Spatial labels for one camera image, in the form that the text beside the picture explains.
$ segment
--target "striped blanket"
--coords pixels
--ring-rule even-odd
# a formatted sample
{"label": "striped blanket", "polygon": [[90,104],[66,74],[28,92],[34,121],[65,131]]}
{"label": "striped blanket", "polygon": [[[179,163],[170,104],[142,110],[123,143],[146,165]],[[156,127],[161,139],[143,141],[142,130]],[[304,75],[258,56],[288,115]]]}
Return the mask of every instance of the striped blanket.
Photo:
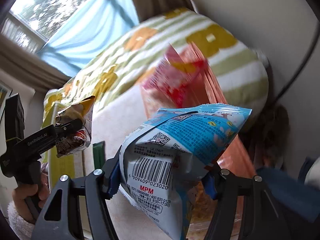
{"label": "striped blanket", "polygon": [[132,87],[162,59],[169,44],[180,53],[194,42],[216,75],[228,103],[257,116],[268,95],[268,77],[255,53],[209,18],[185,8],[153,17],[95,57],[63,88],[50,90],[44,118],[59,101],[65,106],[95,95],[94,113]]}

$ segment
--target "snack bag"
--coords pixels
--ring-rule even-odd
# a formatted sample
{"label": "snack bag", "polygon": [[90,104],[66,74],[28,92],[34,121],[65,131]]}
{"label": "snack bag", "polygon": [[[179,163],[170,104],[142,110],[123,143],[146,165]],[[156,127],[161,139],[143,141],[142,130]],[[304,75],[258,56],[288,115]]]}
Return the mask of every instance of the snack bag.
{"label": "snack bag", "polygon": [[151,77],[145,81],[143,87],[145,89],[157,88],[177,107],[182,107],[188,86],[207,65],[206,59],[183,62],[175,49],[170,46],[164,54],[164,59],[156,67]]}
{"label": "snack bag", "polygon": [[57,140],[57,157],[66,156],[86,149],[91,142],[92,111],[95,96],[84,99],[58,111],[56,125],[64,124],[77,118],[82,120],[82,129],[75,134]]}
{"label": "snack bag", "polygon": [[122,144],[121,192],[171,239],[185,239],[195,186],[250,113],[224,104],[159,109]]}

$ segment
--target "fuzzy sleeve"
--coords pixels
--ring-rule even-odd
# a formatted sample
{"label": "fuzzy sleeve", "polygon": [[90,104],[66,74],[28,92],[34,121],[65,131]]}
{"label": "fuzzy sleeve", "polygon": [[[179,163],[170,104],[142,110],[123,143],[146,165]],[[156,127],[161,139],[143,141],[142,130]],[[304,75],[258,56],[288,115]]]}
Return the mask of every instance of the fuzzy sleeve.
{"label": "fuzzy sleeve", "polygon": [[16,210],[16,207],[12,202],[8,206],[9,224],[15,234],[21,240],[30,240],[34,225],[25,221]]}

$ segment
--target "metal screw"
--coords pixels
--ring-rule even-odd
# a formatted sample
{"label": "metal screw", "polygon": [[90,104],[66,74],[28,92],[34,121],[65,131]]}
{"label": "metal screw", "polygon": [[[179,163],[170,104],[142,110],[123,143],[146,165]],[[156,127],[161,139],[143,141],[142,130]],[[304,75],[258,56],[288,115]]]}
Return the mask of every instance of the metal screw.
{"label": "metal screw", "polygon": [[60,180],[61,180],[61,181],[66,181],[68,178],[69,178],[68,175],[62,175],[62,176],[60,177]]}
{"label": "metal screw", "polygon": [[102,169],[96,169],[93,172],[93,174],[96,175],[96,176],[100,175],[101,173],[102,173]]}
{"label": "metal screw", "polygon": [[254,176],[254,180],[255,180],[256,182],[261,182],[261,181],[262,181],[262,178],[257,175],[257,176]]}
{"label": "metal screw", "polygon": [[224,175],[224,176],[227,176],[227,175],[230,174],[230,171],[227,170],[227,169],[222,169],[222,170],[221,170],[221,174]]}

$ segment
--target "pink snack bag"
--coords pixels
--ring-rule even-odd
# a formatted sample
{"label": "pink snack bag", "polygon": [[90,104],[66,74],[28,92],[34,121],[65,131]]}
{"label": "pink snack bag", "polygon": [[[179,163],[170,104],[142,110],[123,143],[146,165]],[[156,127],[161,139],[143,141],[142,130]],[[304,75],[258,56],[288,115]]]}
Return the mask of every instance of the pink snack bag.
{"label": "pink snack bag", "polygon": [[[194,44],[191,48],[194,48],[191,53],[197,54],[197,47]],[[143,88],[156,88],[172,100],[177,107],[182,107],[188,86],[207,66],[206,59],[184,62],[170,45],[164,54],[164,59],[156,67],[154,73],[144,82]]]}

